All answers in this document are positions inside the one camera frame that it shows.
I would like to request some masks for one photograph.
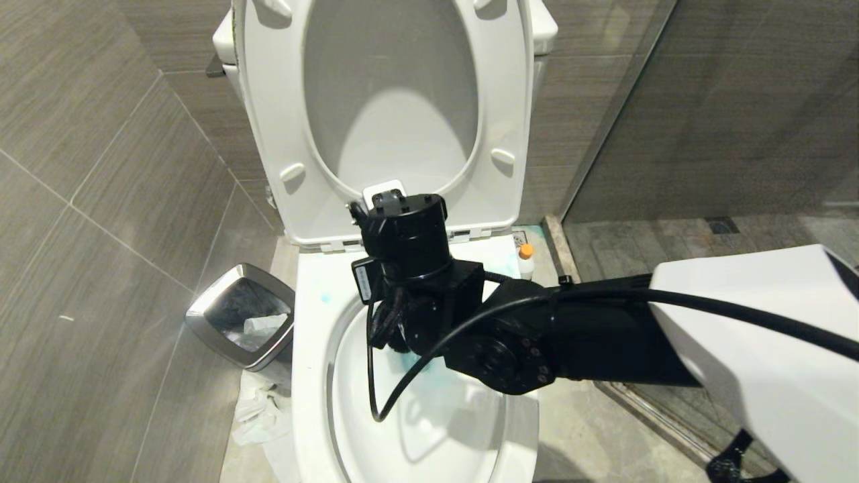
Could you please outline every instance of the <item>trash can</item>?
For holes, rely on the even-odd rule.
[[[197,297],[185,324],[242,369],[290,388],[294,306],[295,292],[289,286],[243,263]]]

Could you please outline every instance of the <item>tile wall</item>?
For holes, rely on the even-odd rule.
[[[268,224],[283,233],[280,216],[265,200],[268,181],[245,109],[226,77],[205,75],[215,55],[211,36],[230,0],[115,1],[244,193]]]
[[[155,65],[253,202],[276,229],[283,229],[265,202],[267,181],[240,102],[226,79],[204,75],[214,54],[210,37],[229,0],[118,2]],[[673,0],[545,0],[545,4],[558,23],[559,35],[533,117],[519,223],[538,223],[545,214],[561,212],[600,125],[606,116],[616,115],[610,107],[618,88],[620,95],[629,89],[623,82],[627,70],[641,61],[643,40]]]
[[[674,0],[544,0],[558,34],[531,119],[520,223],[563,215]]]
[[[216,480],[239,371],[182,318],[276,231],[115,2],[7,2],[0,72],[0,481]]]
[[[859,202],[857,15],[857,0],[679,2],[568,220]]]

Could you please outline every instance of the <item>toilet seat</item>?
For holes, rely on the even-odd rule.
[[[410,194],[440,193],[451,240],[459,242],[452,255],[518,276],[512,236],[499,234],[518,216],[525,176],[533,91],[528,0],[234,0],[234,19],[241,97],[283,224],[303,248],[292,367],[299,469],[305,483],[378,483],[384,475],[366,474],[360,464],[376,454],[358,455],[365,435],[342,419],[350,408],[334,413],[354,378],[343,371],[347,359],[361,352],[345,345],[360,344],[360,337],[344,337],[361,324],[350,263],[365,256],[351,251],[360,249],[360,233],[344,204],[390,180]],[[404,19],[412,21],[408,28],[399,25]],[[341,105],[348,122],[337,117]],[[436,171],[443,179],[427,176]],[[466,382],[455,376],[446,381]],[[420,388],[422,378],[406,392]],[[335,390],[341,382],[347,385]],[[361,386],[354,386],[361,406],[349,418],[372,422],[369,408],[361,419],[369,405]],[[387,396],[377,393],[381,403]],[[453,433],[434,433],[438,446],[425,452],[433,455],[400,467],[410,483],[456,483],[457,474],[488,483],[531,480],[536,395],[490,397],[497,398],[497,434],[469,446]],[[392,413],[381,425],[400,423]],[[367,438],[387,427],[381,425],[365,426]],[[392,434],[375,441],[383,456],[408,459]],[[450,471],[442,471],[435,453],[455,460]],[[469,465],[479,467],[476,473]]]
[[[331,6],[332,2],[337,1],[236,0],[235,45],[242,97],[272,194],[277,201],[289,236],[304,247],[320,247],[323,251],[340,250],[344,245],[357,242],[360,235],[358,230],[350,225],[349,214],[343,209],[344,203],[359,198],[359,191],[366,186],[394,179],[403,181],[409,193],[442,194],[447,200],[448,207],[451,208],[447,226],[452,232],[467,230],[475,237],[479,237],[488,236],[509,227],[519,212],[531,117],[533,42],[528,1],[447,0],[426,3],[448,7],[449,12],[445,14],[448,16],[447,20],[438,22],[439,32],[432,38],[444,39],[455,36],[456,28],[463,30],[461,34],[467,39],[468,45],[461,46],[460,49],[448,48],[446,55],[453,56],[455,53],[459,55],[463,53],[460,51],[464,51],[471,59],[470,65],[464,66],[465,64],[461,62],[462,58],[456,57],[457,62],[452,64],[459,65],[461,69],[447,72],[444,70],[447,66],[444,65],[443,58],[439,59],[435,56],[431,60],[438,68],[417,72],[415,76],[389,78],[384,73],[385,69],[397,70],[400,67],[398,64],[386,67],[384,58],[368,59],[368,62],[378,63],[360,73],[369,76],[368,83],[392,82],[393,79],[404,85],[397,85],[388,90],[383,89],[385,96],[372,98],[370,93],[358,92],[360,89],[354,83],[344,81],[331,87],[331,92],[337,92],[334,89],[342,88],[345,83],[348,89],[358,89],[356,98],[350,97],[347,101],[361,104],[361,114],[367,114],[357,116],[353,125],[339,128],[345,129],[347,132],[341,134],[348,137],[353,131],[372,133],[367,126],[372,126],[375,120],[370,114],[375,113],[374,102],[386,96],[395,96],[404,92],[411,93],[404,99],[415,101],[418,104],[415,109],[420,109],[423,118],[428,119],[432,115],[428,113],[428,109],[437,111],[435,114],[441,116],[441,120],[426,121],[431,127],[439,125],[443,127],[442,121],[447,121],[451,126],[460,125],[458,124],[460,122],[455,119],[459,115],[457,106],[447,106],[459,98],[453,94],[445,97],[446,94],[444,94],[453,89],[456,84],[446,82],[446,76],[457,74],[455,78],[461,77],[466,80],[470,79],[469,76],[473,76],[475,82],[477,95],[474,99],[474,115],[476,119],[475,125],[470,128],[473,130],[473,145],[471,152],[463,158],[463,165],[459,172],[453,173],[451,169],[446,169],[445,176],[449,179],[444,182],[425,179],[410,181],[411,166],[408,162],[412,159],[409,150],[415,153],[416,158],[420,158],[426,145],[416,143],[411,137],[411,130],[397,131],[395,125],[390,125],[390,132],[386,131],[385,134],[390,136],[390,139],[373,139],[372,145],[369,146],[370,152],[366,156],[360,156],[360,149],[365,146],[353,146],[349,143],[349,139],[341,139],[342,144],[338,146],[339,148],[353,149],[351,153],[343,154],[344,159],[348,163],[355,163],[356,157],[362,157],[360,167],[357,169],[371,173],[367,179],[362,180],[363,186],[351,186],[334,173],[329,164],[336,164],[339,160],[333,161],[328,156],[326,159],[329,164],[323,161],[320,148],[331,149],[329,146],[318,146],[317,141],[330,137],[330,133],[322,132],[327,128],[325,123],[322,123],[322,127],[317,125],[315,131],[312,129],[313,117],[323,115],[322,113],[308,115],[308,96],[311,101],[319,101],[325,96],[324,92],[314,94],[317,89],[315,84],[320,83],[316,77],[313,79],[304,77],[305,67],[310,65],[305,64],[305,57],[324,58],[320,62],[324,61],[332,66],[337,66],[342,58],[349,58],[347,54],[341,58],[333,57],[326,50],[326,39],[319,40],[319,35],[313,34],[313,30],[310,30],[315,21],[339,25],[337,22],[340,21],[340,16],[337,15],[337,8],[340,7]],[[356,6],[371,4],[377,6],[378,10],[364,11]],[[338,3],[344,6],[342,8],[353,9],[349,12],[350,15],[347,15],[349,18],[363,15],[362,21],[368,23],[367,29],[382,30],[386,25],[396,22],[389,21],[391,19],[387,18],[376,20],[377,24],[373,24],[372,21],[380,12],[384,12],[379,5],[393,4],[419,3],[391,3],[387,0]],[[334,14],[330,14],[331,18],[313,20],[316,9],[323,7],[327,10],[321,11],[334,11]],[[458,17],[456,28],[451,25],[452,17]],[[422,18],[418,21],[427,21],[427,19]],[[346,37],[345,40],[337,40],[341,34]],[[343,33],[333,29],[331,36],[335,40],[331,42],[339,41],[348,45],[347,40],[350,39],[350,35],[358,34]],[[380,36],[384,40],[391,40],[391,35],[386,37],[385,34],[380,34]],[[367,40],[361,37],[359,40],[371,41],[372,38]],[[393,52],[396,56],[398,51],[394,49]],[[403,53],[399,58],[394,59],[394,62],[406,62],[404,59],[408,59],[408,56]],[[431,82],[425,83],[423,81],[425,76],[431,77]],[[327,116],[324,119],[335,119],[332,113],[324,115]],[[389,119],[390,116],[382,117],[387,122],[395,124],[396,120]],[[435,133],[428,139],[428,143],[433,144],[438,139],[442,139],[445,143],[449,141],[442,134]],[[392,161],[390,156],[393,155],[387,149],[389,147],[391,150],[398,149],[397,152],[403,154],[404,161]],[[388,158],[378,162],[376,154],[382,157],[388,156]],[[421,159],[424,165],[429,163],[426,159]],[[339,173],[349,171],[343,167],[338,169]]]
[[[454,257],[463,260],[481,261],[487,270],[514,277],[518,276],[515,243],[511,235],[454,244],[451,246],[451,253]],[[353,327],[353,330],[356,329],[359,333],[362,333],[363,330],[362,318],[358,314],[362,306],[358,302],[357,288],[352,281],[350,263],[364,256],[363,252],[302,253],[299,255],[297,283],[301,288],[297,291],[295,300],[292,411],[296,455],[302,478],[304,478],[302,481],[305,483],[336,481],[383,483],[383,481],[397,481],[379,481],[374,479],[372,474],[359,473],[361,465],[356,465],[355,454],[361,454],[361,452],[354,450],[355,448],[351,447],[350,441],[357,437],[368,446],[374,445],[376,441],[371,439],[373,435],[365,435],[364,433],[358,433],[352,435],[353,438],[349,438],[349,435],[344,433],[345,431],[350,429],[353,431],[365,430],[360,425],[349,428],[350,425],[345,425],[334,414],[334,408],[338,407],[338,403],[334,402],[333,399],[338,392],[334,386],[343,381],[342,377],[339,377],[338,364],[356,363],[358,364],[357,374],[365,371],[366,359],[360,358],[360,354],[366,354],[363,352],[363,347],[359,347],[360,350],[356,351],[359,356],[357,361],[339,360],[338,358],[338,354],[341,352],[339,345],[350,325],[354,324],[356,327]],[[325,274],[324,279],[320,279],[321,274]],[[494,290],[494,286],[487,284],[486,287],[488,290],[484,291],[484,295],[488,296],[490,291]],[[376,361],[377,364],[382,364],[383,356],[379,352],[376,353]],[[447,373],[445,377],[450,377],[451,374],[459,376],[457,373],[444,368],[441,359],[434,361],[434,365],[436,367],[433,370]],[[376,369],[376,374],[378,377],[379,368]],[[406,393],[415,388],[419,390],[422,377],[424,377],[423,373],[413,383],[415,387],[410,386]],[[462,376],[462,378],[463,380],[471,379],[467,376]],[[383,404],[389,392],[381,386],[380,384],[380,387],[377,388],[376,397],[380,404]],[[356,417],[360,417],[361,413],[366,410],[365,419],[362,421],[366,421],[369,425],[377,425],[369,413],[366,378],[356,382],[355,389],[354,397],[349,396],[351,402],[356,405],[353,413]],[[500,398],[497,404],[500,407],[497,416],[499,419],[503,419],[503,422],[494,426],[494,431],[498,431],[499,434],[495,435],[494,443],[490,447],[481,446],[478,442],[476,449],[471,448],[468,444],[460,443],[456,436],[443,435],[439,437],[436,433],[435,439],[431,442],[433,448],[421,452],[421,456],[427,454],[429,456],[426,456],[425,459],[412,457],[413,460],[417,459],[417,461],[407,462],[406,460],[409,458],[409,455],[406,454],[408,448],[404,444],[406,437],[403,435],[408,431],[421,431],[419,426],[427,424],[424,421],[415,423],[411,429],[400,428],[400,441],[391,442],[390,438],[381,440],[382,444],[384,441],[387,441],[387,444],[384,448],[385,453],[380,454],[380,458],[387,459],[390,466],[394,466],[391,463],[394,460],[397,460],[400,465],[415,465],[411,478],[414,483],[423,483],[424,481],[523,483],[530,481],[536,465],[539,428],[537,396],[536,394],[523,396],[497,394],[497,397]],[[404,394],[404,398],[397,404],[402,405],[408,400],[409,396]],[[405,406],[395,407],[391,417],[382,424],[400,424],[398,411],[401,410],[405,410]],[[431,456],[434,454],[441,458],[446,455],[458,455],[460,456],[460,460],[457,462],[459,466],[442,467],[436,464],[438,463],[437,459],[432,459]],[[475,467],[480,466],[481,468],[466,468],[469,461],[472,461]],[[488,480],[456,479],[456,474],[459,474],[461,478],[475,474],[488,474],[489,477]]]

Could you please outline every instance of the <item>cleaning solution bottle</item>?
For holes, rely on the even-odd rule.
[[[534,275],[534,247],[531,243],[522,243],[519,246],[519,273],[522,279],[530,280]]]

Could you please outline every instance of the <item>toilet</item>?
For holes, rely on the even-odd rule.
[[[532,480],[536,394],[496,393],[439,358],[373,420],[350,269],[366,255],[344,205],[393,180],[439,193],[452,255],[518,276],[510,226],[556,33],[539,0],[234,1],[216,46],[302,249],[292,411],[304,483]],[[415,361],[376,351],[380,405]]]

